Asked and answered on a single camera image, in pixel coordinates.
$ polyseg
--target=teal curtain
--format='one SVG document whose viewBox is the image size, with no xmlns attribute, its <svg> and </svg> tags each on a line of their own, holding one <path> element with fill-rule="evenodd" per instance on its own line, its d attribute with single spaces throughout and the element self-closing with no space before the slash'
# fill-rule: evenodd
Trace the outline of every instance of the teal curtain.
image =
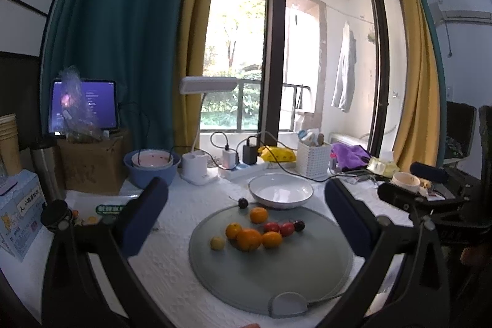
<svg viewBox="0 0 492 328">
<path fill-rule="evenodd" d="M 439 127 L 439 147 L 437 148 L 436 167 L 442 167 L 444 163 L 444 152 L 446 150 L 446 80 L 444 77 L 444 65 L 442 64 L 441 47 L 437 32 L 435 30 L 434 19 L 432 18 L 431 9 L 427 0 L 420 0 L 424 13 L 426 15 L 427 25 L 431 34 L 432 46 L 434 47 L 435 61 L 437 64 L 437 78 L 439 80 L 439 111 L 440 111 L 440 127 Z"/>
<path fill-rule="evenodd" d="M 135 147 L 169 149 L 180 6 L 181 0 L 56 0 L 41 67 L 44 130 L 51 82 L 74 65 L 83 78 L 117 82 L 120 118 Z"/>
</svg>

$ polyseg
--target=purple cloth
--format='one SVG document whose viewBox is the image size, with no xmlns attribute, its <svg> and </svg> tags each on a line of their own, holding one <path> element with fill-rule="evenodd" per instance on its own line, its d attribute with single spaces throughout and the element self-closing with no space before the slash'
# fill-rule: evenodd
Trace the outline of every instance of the purple cloth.
<svg viewBox="0 0 492 328">
<path fill-rule="evenodd" d="M 342 171 L 365 168 L 371 158 L 371 155 L 360 145 L 333 144 L 331 151 L 335 154 L 338 167 Z"/>
</svg>

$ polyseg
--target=dark cherry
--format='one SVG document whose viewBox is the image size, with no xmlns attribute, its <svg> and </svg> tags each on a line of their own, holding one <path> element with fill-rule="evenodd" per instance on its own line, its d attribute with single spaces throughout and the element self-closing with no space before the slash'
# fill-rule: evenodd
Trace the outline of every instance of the dark cherry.
<svg viewBox="0 0 492 328">
<path fill-rule="evenodd" d="M 240 209 L 245 209 L 248 206 L 248 201 L 245 198 L 240 198 L 238 200 L 238 205 Z"/>
<path fill-rule="evenodd" d="M 306 227 L 303 220 L 294 221 L 294 229 L 296 232 L 301 232 Z"/>
</svg>

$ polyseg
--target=blue tissue box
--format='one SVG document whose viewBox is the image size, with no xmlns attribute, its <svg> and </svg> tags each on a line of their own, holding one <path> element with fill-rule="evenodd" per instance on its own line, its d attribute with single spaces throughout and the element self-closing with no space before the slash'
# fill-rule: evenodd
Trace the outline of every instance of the blue tissue box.
<svg viewBox="0 0 492 328">
<path fill-rule="evenodd" d="M 0 247 L 22 261 L 41 229 L 45 200 L 37 174 L 23 170 L 9 180 L 17 184 L 0 197 Z"/>
</svg>

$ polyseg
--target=red tomato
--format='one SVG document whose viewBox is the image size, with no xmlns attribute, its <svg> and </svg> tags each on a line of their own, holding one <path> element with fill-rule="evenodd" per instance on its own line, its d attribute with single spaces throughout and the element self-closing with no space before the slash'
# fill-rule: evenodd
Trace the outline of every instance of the red tomato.
<svg viewBox="0 0 492 328">
<path fill-rule="evenodd" d="M 280 226 L 277 223 L 266 223 L 263 226 L 263 231 L 264 232 L 270 232 L 270 231 L 280 232 Z"/>
<path fill-rule="evenodd" d="M 282 236 L 289 236 L 292 235 L 295 231 L 294 224 L 292 223 L 285 223 L 280 226 L 280 234 Z"/>
</svg>

